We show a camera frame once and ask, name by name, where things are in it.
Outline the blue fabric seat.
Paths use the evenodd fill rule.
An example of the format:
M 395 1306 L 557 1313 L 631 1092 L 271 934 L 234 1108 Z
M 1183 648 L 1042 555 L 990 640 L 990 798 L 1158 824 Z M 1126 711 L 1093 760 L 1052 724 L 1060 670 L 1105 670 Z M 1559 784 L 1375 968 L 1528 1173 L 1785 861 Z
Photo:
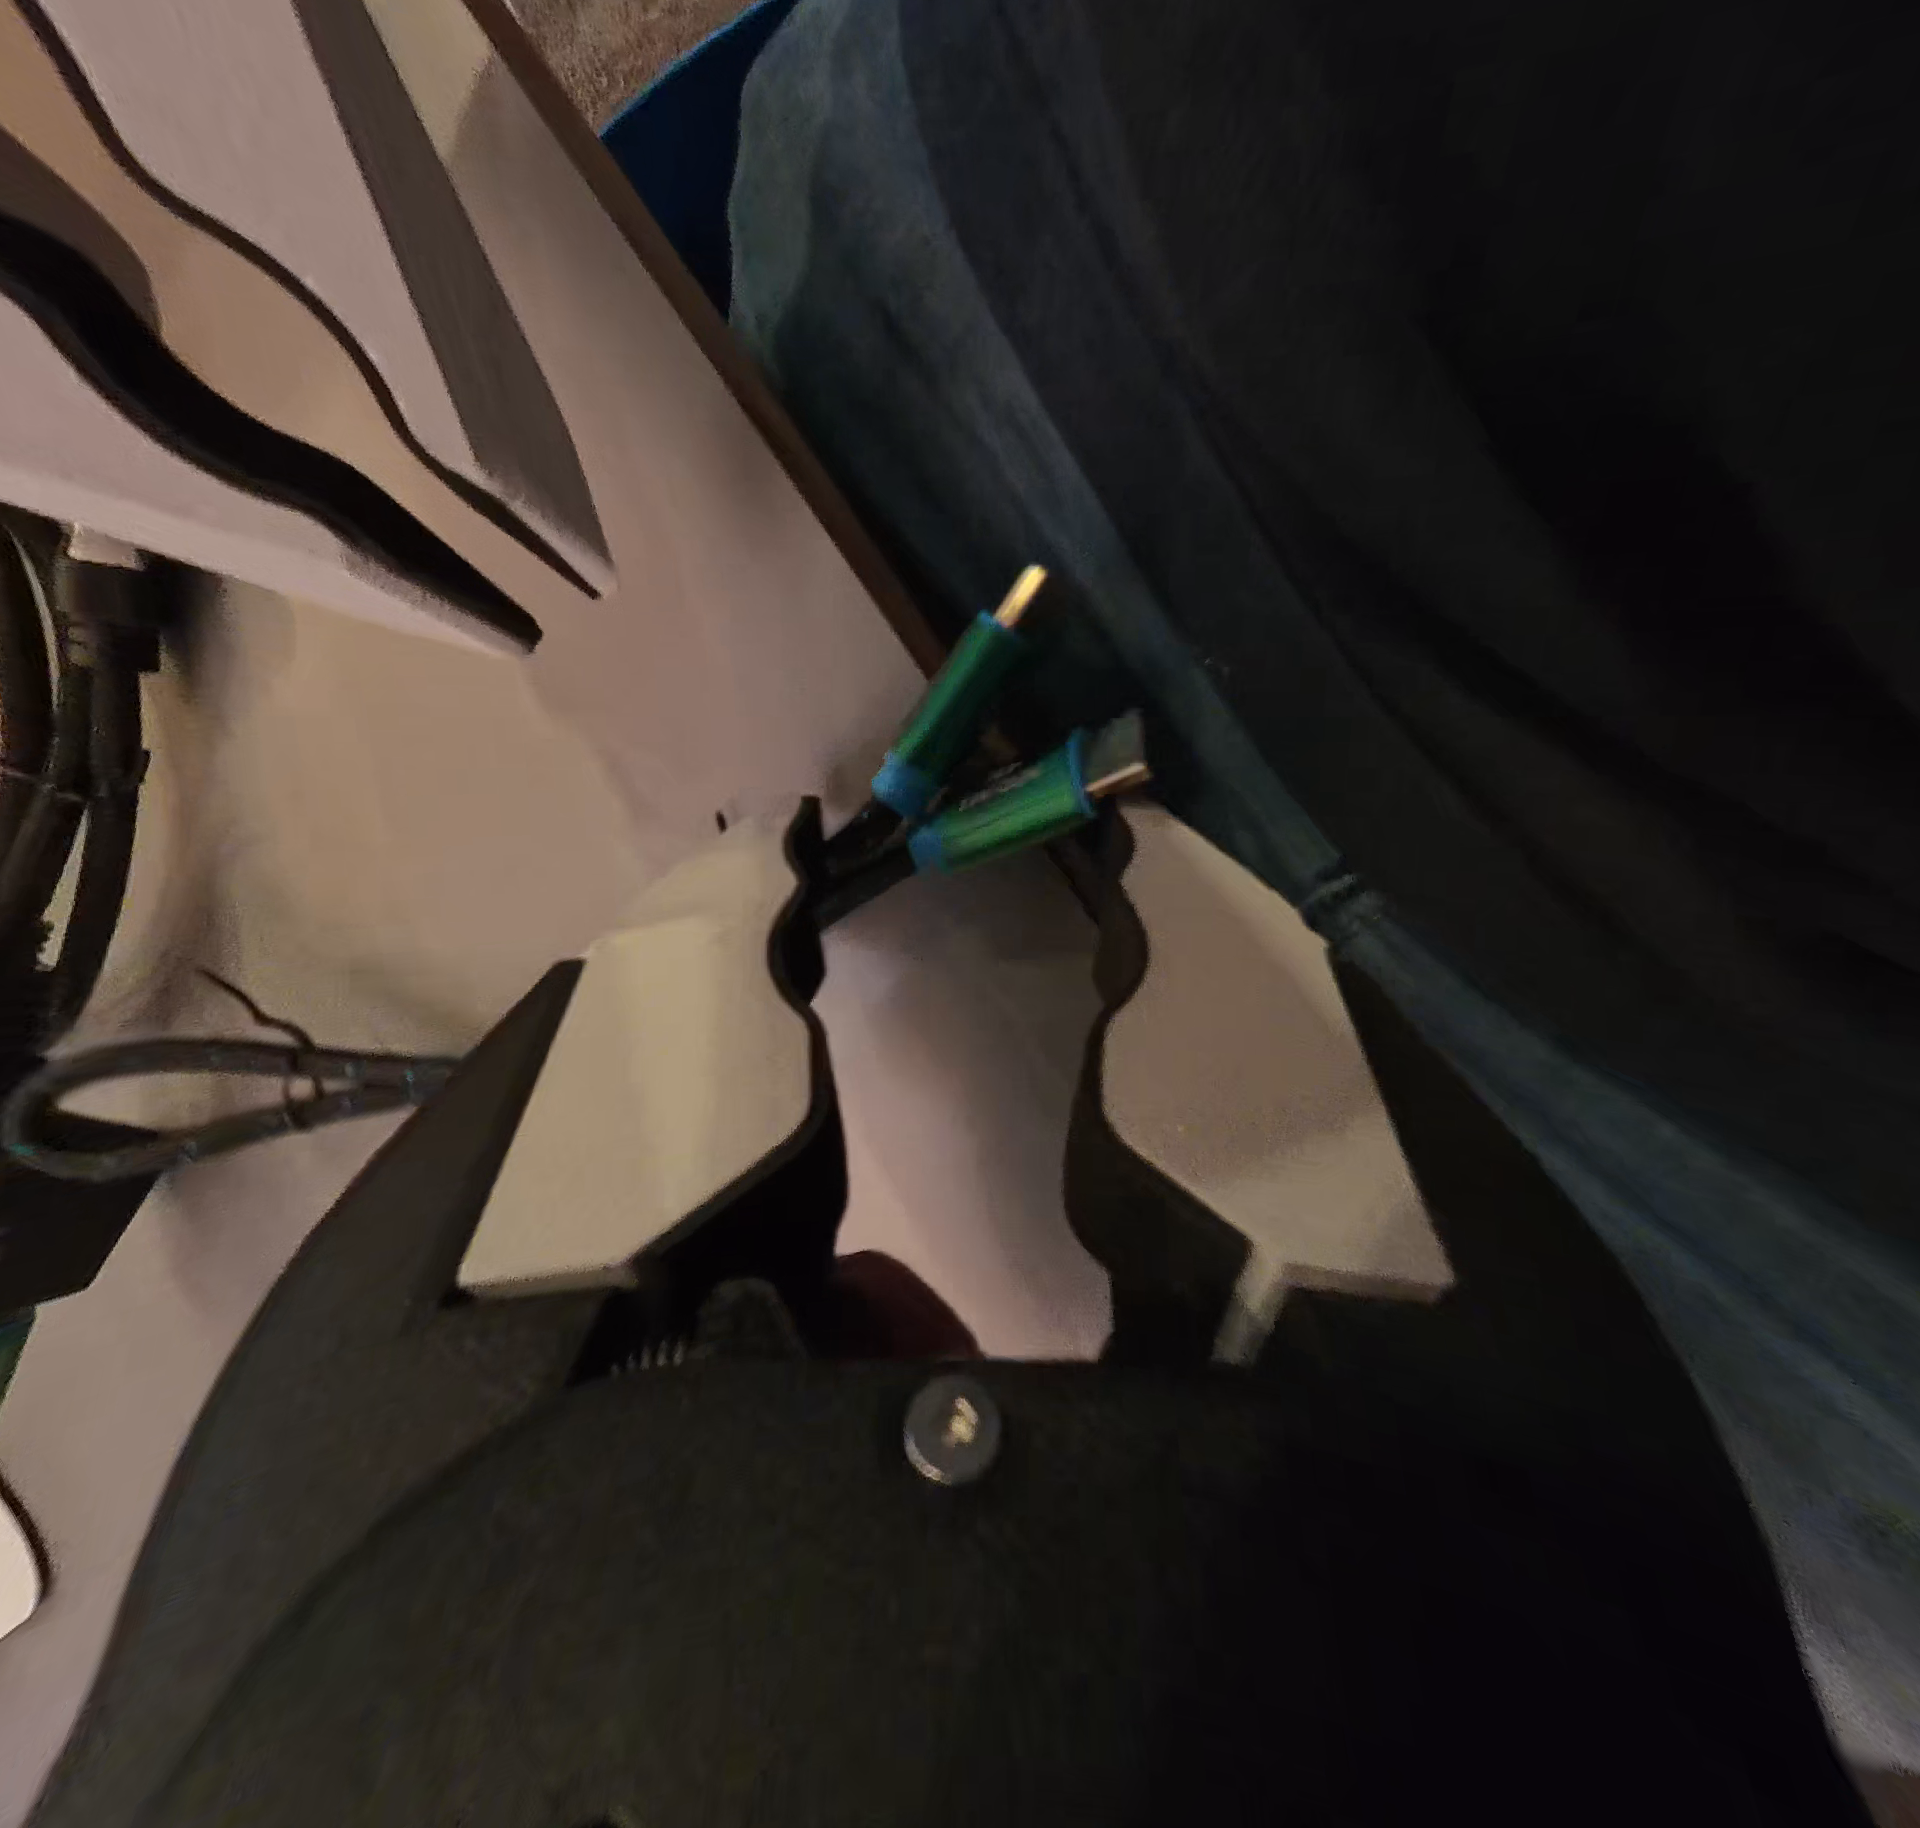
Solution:
M 715 307 L 732 307 L 729 195 L 748 78 L 800 0 L 755 0 L 687 47 L 598 131 L 668 247 Z

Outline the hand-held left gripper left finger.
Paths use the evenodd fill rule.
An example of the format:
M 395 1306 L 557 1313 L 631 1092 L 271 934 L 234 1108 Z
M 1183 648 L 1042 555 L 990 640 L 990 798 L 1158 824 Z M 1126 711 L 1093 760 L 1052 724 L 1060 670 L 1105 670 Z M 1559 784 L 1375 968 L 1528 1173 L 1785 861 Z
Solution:
M 824 815 L 772 807 L 650 881 L 584 956 L 459 1259 L 471 1298 L 827 1276 L 843 1121 L 816 995 Z

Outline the person's blue jeans leg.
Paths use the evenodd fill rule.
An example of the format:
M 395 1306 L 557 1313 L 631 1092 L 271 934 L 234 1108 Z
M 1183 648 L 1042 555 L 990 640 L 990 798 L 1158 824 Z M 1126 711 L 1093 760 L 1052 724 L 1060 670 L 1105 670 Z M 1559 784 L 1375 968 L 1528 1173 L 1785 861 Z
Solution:
M 1021 563 L 1079 591 L 1033 713 L 1141 708 L 1160 797 L 1281 891 L 1570 1190 L 1733 1442 L 1845 1750 L 1916 1771 L 1916 1194 L 1836 1202 L 1592 1063 L 1357 877 L 1177 638 L 999 326 L 939 189 L 902 0 L 803 0 L 751 72 L 732 324 L 945 612 Z

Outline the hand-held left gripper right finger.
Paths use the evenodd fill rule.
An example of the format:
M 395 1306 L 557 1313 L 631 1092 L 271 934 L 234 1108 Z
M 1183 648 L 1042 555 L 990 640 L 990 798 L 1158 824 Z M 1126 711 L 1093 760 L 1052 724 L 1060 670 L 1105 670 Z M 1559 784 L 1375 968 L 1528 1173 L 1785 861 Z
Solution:
M 1111 1281 L 1105 1355 L 1250 1365 L 1289 1296 L 1434 1302 L 1452 1264 L 1322 937 L 1150 801 L 1101 874 L 1066 1208 Z

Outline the thin dark twist tie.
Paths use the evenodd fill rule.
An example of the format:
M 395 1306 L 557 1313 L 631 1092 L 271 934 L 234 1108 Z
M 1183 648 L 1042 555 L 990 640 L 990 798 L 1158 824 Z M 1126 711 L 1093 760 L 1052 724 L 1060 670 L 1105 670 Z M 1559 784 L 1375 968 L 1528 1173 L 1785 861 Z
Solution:
M 218 1075 L 254 1075 L 312 1087 L 324 1082 L 324 1049 L 307 1025 L 269 1014 L 245 988 L 215 968 L 197 967 L 194 975 L 234 1001 L 254 1025 L 267 1031 L 267 1040 L 209 1040 L 198 1044 L 198 1052 L 183 1058 L 183 1063 L 198 1074 Z

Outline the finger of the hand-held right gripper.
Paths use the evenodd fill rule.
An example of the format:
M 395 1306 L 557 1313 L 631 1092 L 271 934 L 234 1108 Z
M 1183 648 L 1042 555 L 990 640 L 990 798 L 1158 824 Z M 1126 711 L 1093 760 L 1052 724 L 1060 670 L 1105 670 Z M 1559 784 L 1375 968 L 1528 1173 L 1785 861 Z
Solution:
M 495 655 L 534 642 L 377 566 L 322 521 L 219 478 L 121 414 L 2 301 L 2 501 L 307 605 Z
M 559 400 L 454 178 L 491 41 L 462 0 L 11 0 L 13 109 L 66 92 L 179 221 L 180 353 L 469 563 L 581 592 L 612 552 Z

